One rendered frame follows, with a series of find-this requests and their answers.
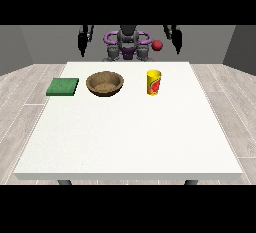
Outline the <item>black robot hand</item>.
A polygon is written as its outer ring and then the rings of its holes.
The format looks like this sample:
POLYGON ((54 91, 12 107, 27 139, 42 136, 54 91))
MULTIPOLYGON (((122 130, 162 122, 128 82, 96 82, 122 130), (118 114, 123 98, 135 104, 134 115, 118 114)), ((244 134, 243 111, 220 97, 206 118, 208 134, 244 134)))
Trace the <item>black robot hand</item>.
POLYGON ((81 25, 78 33, 78 49, 81 56, 85 55, 87 43, 92 41, 93 36, 93 25, 81 25))
POLYGON ((168 40, 172 41, 176 53, 179 54, 182 48, 182 32, 177 25, 164 25, 164 33, 168 40))

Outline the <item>small red ball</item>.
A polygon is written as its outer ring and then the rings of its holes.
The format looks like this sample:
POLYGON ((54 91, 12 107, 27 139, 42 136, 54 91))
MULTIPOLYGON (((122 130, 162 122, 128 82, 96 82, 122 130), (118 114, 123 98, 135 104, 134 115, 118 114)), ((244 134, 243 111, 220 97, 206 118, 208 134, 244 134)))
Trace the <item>small red ball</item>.
POLYGON ((163 42, 161 40, 154 40, 152 42, 152 49, 154 51, 160 51, 163 48, 163 42))

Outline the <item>green square pad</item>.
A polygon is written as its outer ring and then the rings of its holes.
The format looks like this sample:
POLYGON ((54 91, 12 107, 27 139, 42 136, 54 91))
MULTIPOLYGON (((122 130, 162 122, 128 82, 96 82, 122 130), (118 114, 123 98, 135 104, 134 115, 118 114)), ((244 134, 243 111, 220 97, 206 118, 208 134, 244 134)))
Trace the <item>green square pad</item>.
POLYGON ((47 91, 47 96, 73 96, 75 94, 78 78, 53 78, 47 91))

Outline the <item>brown wooden bowl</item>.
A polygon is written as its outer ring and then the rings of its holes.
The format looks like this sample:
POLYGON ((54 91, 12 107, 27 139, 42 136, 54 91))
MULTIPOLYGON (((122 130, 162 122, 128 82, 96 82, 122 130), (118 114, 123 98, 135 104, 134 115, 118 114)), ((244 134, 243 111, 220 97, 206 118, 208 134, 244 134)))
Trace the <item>brown wooden bowl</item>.
POLYGON ((111 97, 123 87, 123 77, 110 71, 96 72, 86 80, 88 90, 98 97, 111 97))

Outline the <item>yellow cup with melon print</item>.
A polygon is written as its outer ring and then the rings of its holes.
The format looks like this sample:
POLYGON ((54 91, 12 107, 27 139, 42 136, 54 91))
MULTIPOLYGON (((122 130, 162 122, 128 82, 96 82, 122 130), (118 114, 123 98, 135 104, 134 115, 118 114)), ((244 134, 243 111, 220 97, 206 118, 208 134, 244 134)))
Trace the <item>yellow cup with melon print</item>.
POLYGON ((147 71, 147 94, 154 96, 158 94, 162 73, 157 69, 147 71))

